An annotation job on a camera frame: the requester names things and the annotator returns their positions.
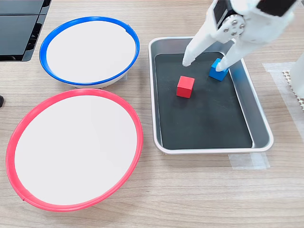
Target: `blue rim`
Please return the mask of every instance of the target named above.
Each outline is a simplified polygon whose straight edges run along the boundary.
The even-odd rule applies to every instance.
[[[66,81],[62,78],[59,78],[58,76],[56,76],[53,71],[49,68],[48,66],[48,62],[47,62],[47,48],[50,44],[50,42],[60,33],[62,32],[63,30],[69,28],[69,27],[72,27],[74,25],[77,25],[77,24],[81,24],[81,23],[84,23],[84,22],[89,22],[89,21],[95,21],[95,20],[100,20],[100,21],[107,21],[107,22],[111,22],[113,24],[116,24],[116,25],[119,25],[121,27],[123,27],[125,29],[125,31],[127,33],[130,34],[130,36],[134,39],[135,41],[135,47],[136,47],[136,52],[135,52],[135,55],[134,55],[134,58],[132,60],[132,62],[129,64],[129,66],[123,70],[122,72],[120,72],[119,74],[111,77],[111,78],[108,78],[108,79],[105,79],[105,80],[102,80],[102,81],[99,81],[99,82],[90,82],[90,83],[77,83],[77,82],[70,82],[70,81]],[[75,20],[72,20],[72,21],[69,21],[69,22],[66,22],[62,25],[60,25],[58,28],[54,29],[45,39],[44,41],[42,42],[42,45],[41,45],[41,48],[40,48],[40,54],[39,54],[39,58],[40,58],[40,62],[41,62],[41,65],[42,67],[44,68],[44,70],[49,74],[51,75],[53,78],[57,79],[58,81],[61,81],[61,82],[65,82],[65,83],[68,83],[68,84],[71,84],[71,85],[77,85],[77,86],[93,86],[93,85],[97,85],[97,84],[102,84],[102,83],[105,83],[105,82],[109,82],[117,77],[119,77],[120,75],[124,74],[128,69],[130,69],[130,67],[135,63],[137,57],[138,57],[138,54],[139,54],[139,39],[135,33],[135,31],[127,24],[123,23],[122,21],[120,20],[116,20],[116,19],[113,19],[113,18],[106,18],[106,17],[85,17],[85,18],[78,18],[78,19],[75,19]]]

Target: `black mat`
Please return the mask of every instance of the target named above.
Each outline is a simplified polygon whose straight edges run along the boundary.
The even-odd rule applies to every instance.
[[[202,53],[189,67],[183,54],[155,57],[163,147],[167,149],[250,148],[252,140],[228,74],[209,77],[218,52]],[[180,76],[195,78],[190,99],[176,96]]]

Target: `blue cube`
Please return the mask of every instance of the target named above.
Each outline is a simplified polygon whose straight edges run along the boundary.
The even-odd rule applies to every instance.
[[[229,68],[227,68],[223,71],[217,72],[216,68],[217,68],[217,65],[219,64],[220,61],[221,61],[221,59],[217,58],[217,60],[215,60],[215,62],[212,64],[210,72],[209,72],[209,76],[218,80],[218,81],[223,81],[225,76],[228,73]]]

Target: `red rim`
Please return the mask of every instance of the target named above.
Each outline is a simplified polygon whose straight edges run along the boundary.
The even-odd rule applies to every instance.
[[[120,106],[122,106],[131,116],[136,132],[137,132],[137,145],[136,145],[136,152],[135,156],[133,158],[133,161],[125,173],[125,175],[106,193],[103,195],[96,197],[94,199],[91,199],[89,201],[73,204],[73,205],[55,205],[43,202],[39,199],[37,199],[35,196],[33,196],[28,190],[25,189],[25,187],[20,182],[16,169],[15,169],[15,150],[17,147],[17,143],[26,129],[26,127],[29,125],[29,123],[42,111],[44,111],[46,108],[50,107],[51,105],[67,99],[69,97],[73,96],[81,96],[81,95],[94,95],[94,96],[100,96],[107,99],[110,99],[116,103],[118,103]],[[135,110],[132,108],[132,106],[123,100],[121,97],[112,94],[110,92],[107,92],[105,90],[99,90],[99,89],[75,89],[67,92],[63,92],[61,94],[58,94],[56,96],[53,96],[49,98],[48,100],[45,100],[44,102],[40,103],[38,106],[36,106],[33,110],[31,110],[18,124],[16,127],[13,135],[11,136],[6,152],[6,171],[9,178],[9,181],[11,185],[13,186],[14,190],[17,192],[17,194],[21,197],[22,200],[28,202],[29,204],[41,208],[44,210],[50,210],[50,211],[57,211],[57,212],[66,212],[66,211],[74,211],[74,210],[80,210],[87,207],[90,207],[94,204],[97,204],[110,195],[112,195],[114,192],[116,192],[129,178],[129,176],[132,174],[133,170],[136,167],[137,162],[139,161],[139,157],[142,152],[143,148],[143,129],[141,122],[139,120],[138,115],[136,114]]]

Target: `table surface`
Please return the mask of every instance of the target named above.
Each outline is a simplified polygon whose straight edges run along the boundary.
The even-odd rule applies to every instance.
[[[293,62],[304,52],[304,7],[275,42],[245,58],[275,143],[267,170],[233,170],[227,155],[164,155],[152,140],[147,45],[153,38],[194,35],[210,0],[53,1],[29,62],[0,62],[0,227],[303,228],[304,144],[262,63]],[[143,126],[144,146],[129,180],[111,197],[80,211],[54,213],[23,202],[6,175],[5,154],[19,121],[43,100],[72,87],[47,75],[38,52],[46,35],[83,16],[130,24],[141,42],[127,81],[106,88],[126,99]]]

